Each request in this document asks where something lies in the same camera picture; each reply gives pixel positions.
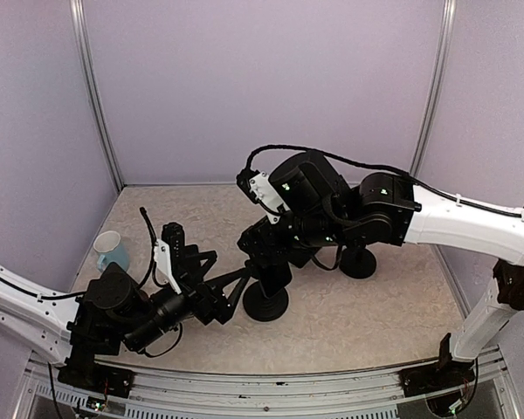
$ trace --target black cylinder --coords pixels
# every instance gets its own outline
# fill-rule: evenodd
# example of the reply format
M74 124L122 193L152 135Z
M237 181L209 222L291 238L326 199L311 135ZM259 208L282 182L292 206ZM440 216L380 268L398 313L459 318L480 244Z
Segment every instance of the black cylinder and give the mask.
M172 289L160 290L150 299L155 310L153 317L124 335L124 344L130 351L145 349L190 313L185 297Z

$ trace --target white wall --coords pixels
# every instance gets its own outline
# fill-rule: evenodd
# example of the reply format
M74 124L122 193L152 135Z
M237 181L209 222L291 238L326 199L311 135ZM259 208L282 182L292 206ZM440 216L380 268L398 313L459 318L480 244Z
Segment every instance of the white wall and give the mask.
M233 182L274 142L409 168L443 3L86 1L125 180Z
M0 1L0 262L67 291L115 199L67 1ZM0 333L0 419L29 349Z
M458 0L445 82L419 176L463 196L524 204L524 2ZM473 306L494 258L444 249ZM524 313L500 335L524 407Z

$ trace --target beige table surface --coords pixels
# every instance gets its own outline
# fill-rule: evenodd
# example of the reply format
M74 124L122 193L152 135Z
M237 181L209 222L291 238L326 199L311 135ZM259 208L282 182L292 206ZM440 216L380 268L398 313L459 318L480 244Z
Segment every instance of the beige table surface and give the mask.
M140 206L148 210L158 236L165 223L176 221L184 227L187 244L217 251L217 263L207 278L243 265L245 254L236 242L247 226L264 215L235 186L125 188L101 231L120 232L131 257L128 272L138 281L151 252ZM289 308L274 322L250 319L241 304L224 326L185 320L183 340L163 357L150 360L123 348L115 360L197 372L297 374L437 356L442 337L462 319L430 247L375 244L369 248L378 267L366 280L322 271L312 263L302 270L293 267L293 281L287 287ZM319 258L332 264L334 249L322 250ZM91 251L74 291L85 290L87 282L99 276L96 261ZM154 292L156 287L148 282L144 289ZM175 337L176 333L168 333L148 351L161 352Z

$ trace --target light blue mug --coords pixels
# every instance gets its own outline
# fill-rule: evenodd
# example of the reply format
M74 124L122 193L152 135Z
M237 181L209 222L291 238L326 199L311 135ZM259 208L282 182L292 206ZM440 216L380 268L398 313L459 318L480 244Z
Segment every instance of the light blue mug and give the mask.
M103 272L107 266L115 262L124 271L130 266L130 257L121 241L121 235L116 231L105 231L97 236L93 248L99 254L97 269Z

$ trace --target table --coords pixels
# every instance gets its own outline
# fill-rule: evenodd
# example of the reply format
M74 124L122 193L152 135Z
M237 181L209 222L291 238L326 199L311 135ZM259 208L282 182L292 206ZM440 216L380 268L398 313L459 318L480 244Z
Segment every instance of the table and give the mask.
M234 271L245 261L236 246L241 232L264 212L231 185L128 187L100 232L116 230L128 249L128 273L140 280L148 267L148 231L139 208L146 207L158 235L165 223L183 225L187 244L215 250L216 265L207 278ZM462 321L440 265L427 245L369 247L377 270L355 280L309 263L292 268L289 308L278 320L258 323L239 306L226 325L183 322L181 343L169 354L148 359L121 349L111 361L141 367L221 374L303 374L373 368L438 355L442 337ZM319 259L332 264L334 249ZM73 286L86 289L98 278L91 250ZM156 289L152 282L146 292ZM161 352L174 341L168 333L148 351Z

